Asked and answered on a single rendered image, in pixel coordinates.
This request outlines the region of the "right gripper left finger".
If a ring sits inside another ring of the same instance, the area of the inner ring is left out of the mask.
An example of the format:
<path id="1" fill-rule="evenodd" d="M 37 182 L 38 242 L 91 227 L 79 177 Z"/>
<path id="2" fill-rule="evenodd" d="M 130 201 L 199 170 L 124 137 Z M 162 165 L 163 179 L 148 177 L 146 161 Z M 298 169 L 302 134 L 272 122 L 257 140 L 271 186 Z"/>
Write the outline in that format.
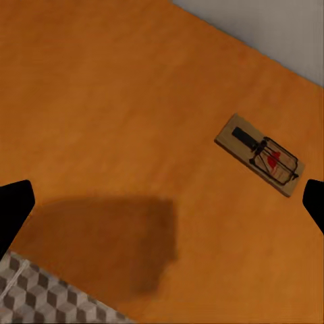
<path id="1" fill-rule="evenodd" d="M 30 180 L 0 187 L 0 259 L 35 205 Z"/>

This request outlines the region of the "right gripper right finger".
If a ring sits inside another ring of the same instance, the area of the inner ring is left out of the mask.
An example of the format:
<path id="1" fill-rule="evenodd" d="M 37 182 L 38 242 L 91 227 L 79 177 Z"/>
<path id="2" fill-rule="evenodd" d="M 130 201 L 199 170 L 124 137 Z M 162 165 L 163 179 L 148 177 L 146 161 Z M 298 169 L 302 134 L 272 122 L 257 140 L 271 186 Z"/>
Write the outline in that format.
<path id="1" fill-rule="evenodd" d="M 324 234 L 324 182 L 309 180 L 302 202 Z"/>

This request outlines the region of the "mousetrap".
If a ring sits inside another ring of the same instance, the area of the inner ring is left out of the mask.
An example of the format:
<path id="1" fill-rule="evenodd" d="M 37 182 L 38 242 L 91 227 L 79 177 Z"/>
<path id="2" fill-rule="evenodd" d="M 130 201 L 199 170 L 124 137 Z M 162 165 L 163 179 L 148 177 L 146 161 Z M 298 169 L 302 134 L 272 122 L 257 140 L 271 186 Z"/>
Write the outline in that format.
<path id="1" fill-rule="evenodd" d="M 237 113 L 215 142 L 287 198 L 306 168 L 296 156 Z"/>

